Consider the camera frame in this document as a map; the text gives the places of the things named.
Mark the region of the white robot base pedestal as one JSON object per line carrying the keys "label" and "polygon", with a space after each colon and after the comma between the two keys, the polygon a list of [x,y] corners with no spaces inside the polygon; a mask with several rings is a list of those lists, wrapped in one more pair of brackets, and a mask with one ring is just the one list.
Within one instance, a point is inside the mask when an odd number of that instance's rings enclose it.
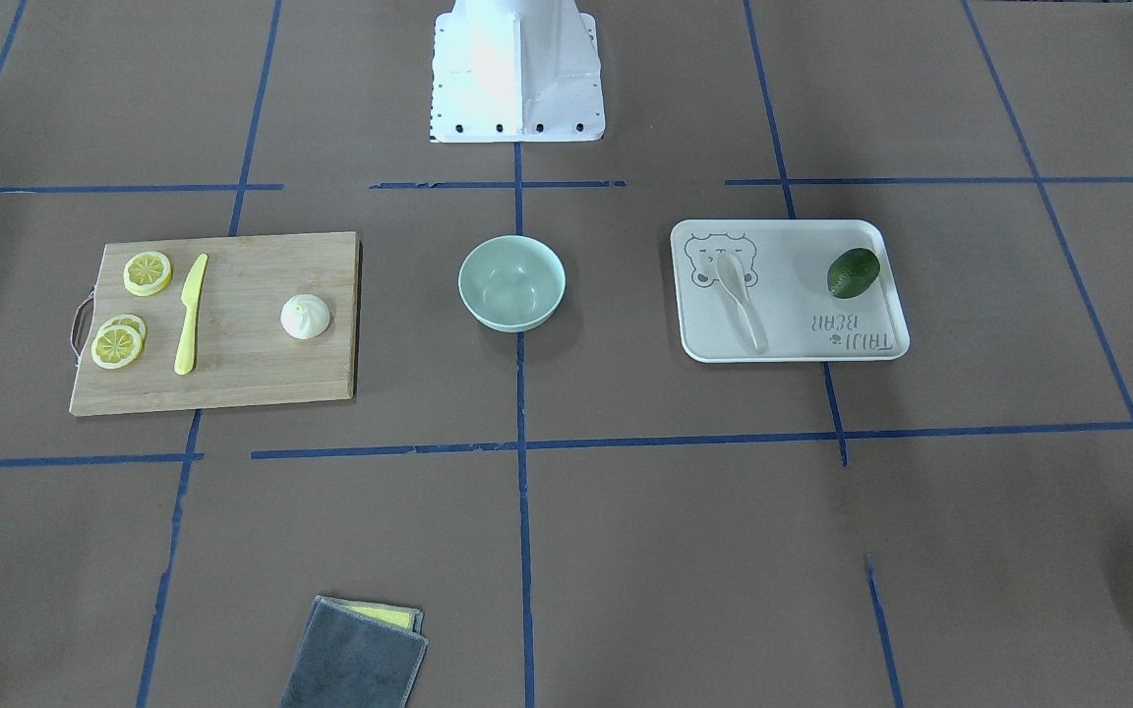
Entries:
{"label": "white robot base pedestal", "polygon": [[432,143],[606,133],[598,31],[576,1],[455,1],[435,18],[433,40]]}

